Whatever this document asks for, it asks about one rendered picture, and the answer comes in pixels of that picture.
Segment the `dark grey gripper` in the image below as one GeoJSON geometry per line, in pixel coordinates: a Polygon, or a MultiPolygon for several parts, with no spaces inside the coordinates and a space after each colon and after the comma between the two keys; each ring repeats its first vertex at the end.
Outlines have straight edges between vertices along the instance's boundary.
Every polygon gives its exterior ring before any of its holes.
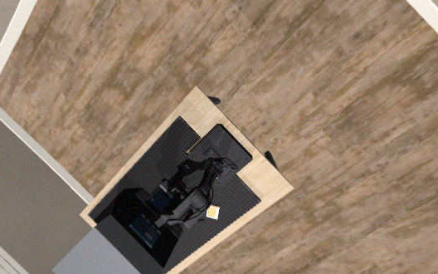
{"type": "Polygon", "coordinates": [[[177,202],[179,202],[179,200],[180,199],[183,199],[184,197],[182,196],[182,194],[180,193],[180,192],[178,192],[173,198],[171,198],[170,200],[169,200],[169,202],[167,203],[167,205],[168,204],[170,204],[171,202],[173,202],[173,201],[177,201],[177,202]]]}

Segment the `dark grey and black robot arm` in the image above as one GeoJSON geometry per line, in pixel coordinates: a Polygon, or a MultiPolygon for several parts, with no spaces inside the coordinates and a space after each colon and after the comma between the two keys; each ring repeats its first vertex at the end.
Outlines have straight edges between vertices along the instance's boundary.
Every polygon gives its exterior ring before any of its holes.
{"type": "Polygon", "coordinates": [[[180,199],[179,202],[175,202],[175,201],[171,202],[170,206],[167,205],[163,209],[163,211],[158,216],[155,217],[154,223],[159,228],[169,220],[188,220],[190,218],[194,218],[186,222],[184,221],[168,222],[168,225],[175,225],[177,222],[180,222],[183,223],[187,228],[190,228],[210,208],[212,204],[212,203],[209,204],[211,199],[211,197],[209,196],[211,191],[210,185],[212,186],[214,181],[218,180],[221,177],[221,175],[227,177],[229,174],[233,172],[233,168],[227,165],[227,163],[212,148],[210,148],[209,150],[203,155],[203,157],[206,158],[210,162],[210,164],[206,167],[206,170],[203,173],[202,181],[200,182],[198,187],[197,186],[194,187],[183,199],[180,199]],[[223,166],[225,167],[222,168],[223,166]],[[190,204],[197,210],[195,213],[193,213],[193,211],[188,207],[190,204]],[[209,206],[207,207],[208,204],[209,206]],[[206,209],[202,213],[200,213],[204,208],[206,209]],[[197,218],[195,218],[196,216],[197,218]]]}

